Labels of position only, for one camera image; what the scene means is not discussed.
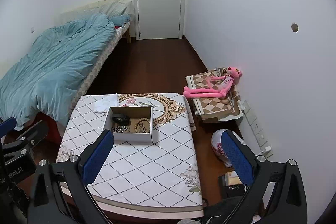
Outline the yellow tissue box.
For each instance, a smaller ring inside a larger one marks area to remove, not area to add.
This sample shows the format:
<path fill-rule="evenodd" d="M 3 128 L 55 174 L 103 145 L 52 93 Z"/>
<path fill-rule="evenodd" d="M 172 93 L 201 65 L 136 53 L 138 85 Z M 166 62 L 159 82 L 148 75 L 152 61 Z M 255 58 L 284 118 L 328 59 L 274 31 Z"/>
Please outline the yellow tissue box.
<path fill-rule="evenodd" d="M 230 171 L 227 172 L 224 175 L 224 179 L 223 179 L 223 184 L 224 186 L 232 186 L 232 185 L 240 185 L 242 184 L 239 176 L 237 175 L 236 171 Z"/>

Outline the pink panther plush toy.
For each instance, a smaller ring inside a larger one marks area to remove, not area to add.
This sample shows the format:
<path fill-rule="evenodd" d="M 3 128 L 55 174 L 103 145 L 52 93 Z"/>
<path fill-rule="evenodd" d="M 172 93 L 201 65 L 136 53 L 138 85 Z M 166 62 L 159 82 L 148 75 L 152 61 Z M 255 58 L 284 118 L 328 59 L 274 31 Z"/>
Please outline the pink panther plush toy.
<path fill-rule="evenodd" d="M 236 67 L 217 68 L 191 76 L 188 86 L 183 88 L 186 98 L 225 98 L 242 76 Z"/>

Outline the black smart watch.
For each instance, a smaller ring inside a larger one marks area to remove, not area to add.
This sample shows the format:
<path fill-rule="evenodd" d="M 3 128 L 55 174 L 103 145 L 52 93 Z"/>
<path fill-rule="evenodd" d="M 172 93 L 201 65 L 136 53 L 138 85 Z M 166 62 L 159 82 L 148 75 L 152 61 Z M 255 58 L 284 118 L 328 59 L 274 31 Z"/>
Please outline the black smart watch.
<path fill-rule="evenodd" d="M 119 126 L 128 126 L 130 124 L 130 117 L 125 114 L 112 114 L 111 120 Z"/>

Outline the white cardboard box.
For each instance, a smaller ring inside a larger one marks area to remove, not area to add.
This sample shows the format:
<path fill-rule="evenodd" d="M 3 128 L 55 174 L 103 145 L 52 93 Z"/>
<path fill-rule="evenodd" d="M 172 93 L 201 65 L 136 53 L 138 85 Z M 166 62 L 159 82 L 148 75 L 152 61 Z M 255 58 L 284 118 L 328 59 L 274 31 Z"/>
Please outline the white cardboard box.
<path fill-rule="evenodd" d="M 102 131 L 112 132 L 116 141 L 153 143 L 153 110 L 151 107 L 110 107 Z"/>

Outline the white plastic bag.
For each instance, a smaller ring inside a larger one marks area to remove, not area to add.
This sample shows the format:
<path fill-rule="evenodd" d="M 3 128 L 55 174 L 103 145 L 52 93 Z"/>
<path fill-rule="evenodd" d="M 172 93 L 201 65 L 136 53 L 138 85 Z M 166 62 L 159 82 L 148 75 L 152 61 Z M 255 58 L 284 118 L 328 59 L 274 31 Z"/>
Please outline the white plastic bag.
<path fill-rule="evenodd" d="M 224 151 L 222 147 L 222 133 L 224 133 L 224 131 L 226 131 L 226 129 L 220 129 L 212 134 L 211 149 L 213 150 L 216 157 L 220 159 L 227 168 L 235 169 L 227 153 Z"/>

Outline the black box on floor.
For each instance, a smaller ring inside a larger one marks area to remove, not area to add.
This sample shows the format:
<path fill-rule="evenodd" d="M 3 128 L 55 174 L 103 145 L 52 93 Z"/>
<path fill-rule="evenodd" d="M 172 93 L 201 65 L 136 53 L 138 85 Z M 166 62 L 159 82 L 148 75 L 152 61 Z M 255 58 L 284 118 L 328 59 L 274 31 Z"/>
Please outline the black box on floor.
<path fill-rule="evenodd" d="M 248 190 L 245 184 L 226 185 L 225 176 L 218 177 L 220 195 L 222 199 L 231 197 L 242 197 Z"/>

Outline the white crumpled paper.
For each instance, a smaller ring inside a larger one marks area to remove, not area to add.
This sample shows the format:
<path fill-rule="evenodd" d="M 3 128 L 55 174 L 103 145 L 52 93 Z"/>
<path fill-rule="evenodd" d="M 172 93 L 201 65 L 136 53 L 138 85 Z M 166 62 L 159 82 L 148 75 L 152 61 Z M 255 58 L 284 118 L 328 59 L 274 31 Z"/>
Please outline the white crumpled paper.
<path fill-rule="evenodd" d="M 94 112 L 106 113 L 110 107 L 118 107 L 120 104 L 118 94 L 108 95 L 94 103 Z"/>

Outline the white power strip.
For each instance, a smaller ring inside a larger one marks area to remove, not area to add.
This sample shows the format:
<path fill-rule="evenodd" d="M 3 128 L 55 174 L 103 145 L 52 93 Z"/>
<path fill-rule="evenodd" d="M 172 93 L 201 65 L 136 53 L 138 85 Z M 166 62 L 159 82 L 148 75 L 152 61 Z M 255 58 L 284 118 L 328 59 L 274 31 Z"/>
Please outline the white power strip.
<path fill-rule="evenodd" d="M 263 130 L 263 127 L 259 122 L 254 110 L 246 100 L 242 102 L 241 108 L 244 119 L 247 121 L 250 130 L 252 131 L 254 138 L 260 148 L 259 155 L 263 155 L 265 158 L 271 157 L 273 155 L 272 146 L 270 145 L 268 137 Z"/>

